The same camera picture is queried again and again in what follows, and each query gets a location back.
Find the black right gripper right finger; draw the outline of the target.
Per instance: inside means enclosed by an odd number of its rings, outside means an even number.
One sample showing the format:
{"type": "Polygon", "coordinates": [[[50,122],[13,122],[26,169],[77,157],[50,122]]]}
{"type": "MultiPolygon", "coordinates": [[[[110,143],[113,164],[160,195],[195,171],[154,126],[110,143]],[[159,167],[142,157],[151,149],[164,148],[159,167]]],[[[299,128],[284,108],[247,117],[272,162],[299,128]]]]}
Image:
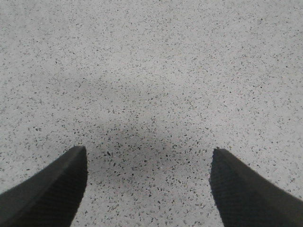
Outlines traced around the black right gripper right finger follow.
{"type": "Polygon", "coordinates": [[[303,202],[216,148],[210,173],[213,198],[225,227],[301,227],[303,202]]]}

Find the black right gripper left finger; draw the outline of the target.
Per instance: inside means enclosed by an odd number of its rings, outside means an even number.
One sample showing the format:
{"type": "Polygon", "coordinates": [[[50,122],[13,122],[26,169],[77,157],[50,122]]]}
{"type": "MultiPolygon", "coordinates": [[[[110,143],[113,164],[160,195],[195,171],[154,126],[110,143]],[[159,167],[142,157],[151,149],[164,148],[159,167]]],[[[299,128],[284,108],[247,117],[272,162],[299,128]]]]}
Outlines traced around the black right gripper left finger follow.
{"type": "Polygon", "coordinates": [[[87,179],[86,148],[74,146],[42,171],[0,195],[0,225],[69,227],[87,179]]]}

